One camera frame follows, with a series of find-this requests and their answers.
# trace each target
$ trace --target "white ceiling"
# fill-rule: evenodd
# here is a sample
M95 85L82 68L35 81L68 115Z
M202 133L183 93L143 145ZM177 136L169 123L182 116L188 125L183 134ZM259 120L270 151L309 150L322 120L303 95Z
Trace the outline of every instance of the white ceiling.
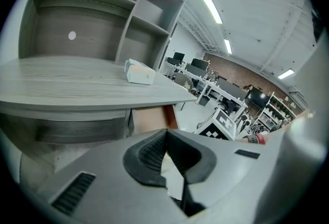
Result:
M179 23L205 50L261 73L285 90L293 87L294 75L284 80L277 76L290 68L297 72L316 48L310 1L213 2L222 25L215 23L203 0L187 0ZM227 53L224 39L230 41L232 55Z

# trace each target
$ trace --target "black chair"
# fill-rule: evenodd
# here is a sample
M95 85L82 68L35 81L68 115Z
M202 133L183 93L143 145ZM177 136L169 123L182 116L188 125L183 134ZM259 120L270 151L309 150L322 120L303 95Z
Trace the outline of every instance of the black chair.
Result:
M240 106L236 102L230 101L226 98L223 98L222 103L225 107L224 111L228 116L230 116L233 111L238 111L240 109Z

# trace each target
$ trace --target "ceiling beam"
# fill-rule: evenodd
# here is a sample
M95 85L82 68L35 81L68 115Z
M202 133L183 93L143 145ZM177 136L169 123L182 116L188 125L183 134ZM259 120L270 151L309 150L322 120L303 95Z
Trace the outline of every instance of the ceiling beam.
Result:
M185 20L182 17L179 17L178 23L180 23L183 26L183 28L185 28L196 39L196 41L201 45L203 49L209 51L208 48L204 46L204 43L198 38L197 35L195 35L193 30L190 28L190 26L185 22Z
M268 57L268 59L264 63L264 65L262 66L261 71L263 71L273 61L273 59L275 59L275 57L281 52L281 50L285 47L287 41L291 37L291 35L298 23L298 20L300 18L302 10L303 10L304 3L305 3L305 0L295 0L294 1L294 5L297 6L298 9L293 9L290 12L290 17L287 21L287 24L285 25L277 44L275 45L274 49L271 51L270 56Z
M188 13L190 13L192 15L191 16L192 20L197 25L197 27L200 29L202 34L206 37L206 39L208 40L208 43L214 44L215 42L214 42L213 38L207 33L205 26L203 25L202 22L200 22L200 20L198 20L198 16L194 13L193 9L191 9L191 7L189 6L188 3L185 3L184 8L188 11Z

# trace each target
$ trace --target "tissue box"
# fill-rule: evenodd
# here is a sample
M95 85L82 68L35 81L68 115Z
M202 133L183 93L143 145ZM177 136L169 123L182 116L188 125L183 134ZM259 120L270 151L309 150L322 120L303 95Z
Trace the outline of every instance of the tissue box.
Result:
M141 84L153 84L155 70L144 63L129 59L125 62L124 72L129 82Z

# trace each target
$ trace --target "ceiling light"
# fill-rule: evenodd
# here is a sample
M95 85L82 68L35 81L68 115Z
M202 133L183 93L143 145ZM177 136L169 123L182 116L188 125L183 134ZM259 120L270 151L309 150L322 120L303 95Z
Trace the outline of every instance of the ceiling light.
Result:
M289 75L292 75L292 74L294 74L295 72L292 70L292 69L289 69L288 71L286 71L284 74L281 74L278 78L280 79L280 80L282 80L282 79L284 79L284 78L286 78L286 77L288 77Z
M216 23L222 24L223 23L222 19L221 19L219 13L218 13L213 1L212 0L204 0L204 2L206 3L207 7L209 8L209 10L210 10L212 16L214 17Z
M225 41L225 45L226 45L226 48L227 48L227 52L229 54L232 54L230 41L229 40L224 40L224 41Z

